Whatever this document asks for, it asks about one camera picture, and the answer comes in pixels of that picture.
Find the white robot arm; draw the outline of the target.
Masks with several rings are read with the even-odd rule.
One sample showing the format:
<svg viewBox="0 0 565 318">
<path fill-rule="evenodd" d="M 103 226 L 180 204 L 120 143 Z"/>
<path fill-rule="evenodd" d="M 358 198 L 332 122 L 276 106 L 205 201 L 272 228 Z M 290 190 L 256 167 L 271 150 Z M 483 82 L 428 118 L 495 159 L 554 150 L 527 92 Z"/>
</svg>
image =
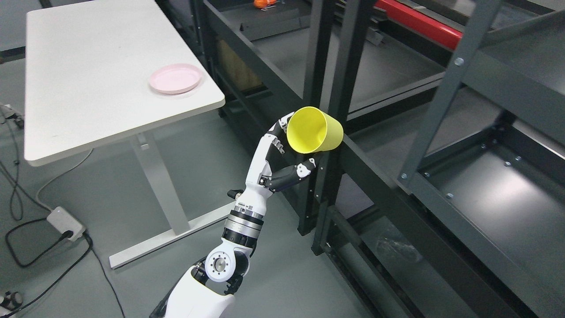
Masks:
<svg viewBox="0 0 565 318">
<path fill-rule="evenodd" d="M 236 203 L 226 219 L 222 243 L 186 270 L 150 318 L 228 317 L 249 271 L 265 213 L 265 205 L 256 210 Z"/>
</svg>

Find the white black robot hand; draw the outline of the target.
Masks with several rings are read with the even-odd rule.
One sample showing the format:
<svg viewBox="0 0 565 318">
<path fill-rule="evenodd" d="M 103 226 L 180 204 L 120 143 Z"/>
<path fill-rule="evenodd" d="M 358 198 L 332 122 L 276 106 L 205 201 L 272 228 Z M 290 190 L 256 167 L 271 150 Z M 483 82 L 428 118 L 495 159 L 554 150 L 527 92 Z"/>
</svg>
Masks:
<svg viewBox="0 0 565 318">
<path fill-rule="evenodd" d="M 285 168 L 287 174 L 274 177 L 267 157 L 270 152 L 284 154 L 284 136 L 294 113 L 281 117 L 260 139 L 245 180 L 245 190 L 236 199 L 230 218 L 261 220 L 266 214 L 266 201 L 276 192 L 304 181 L 317 167 L 314 155 L 302 163 Z"/>
</svg>

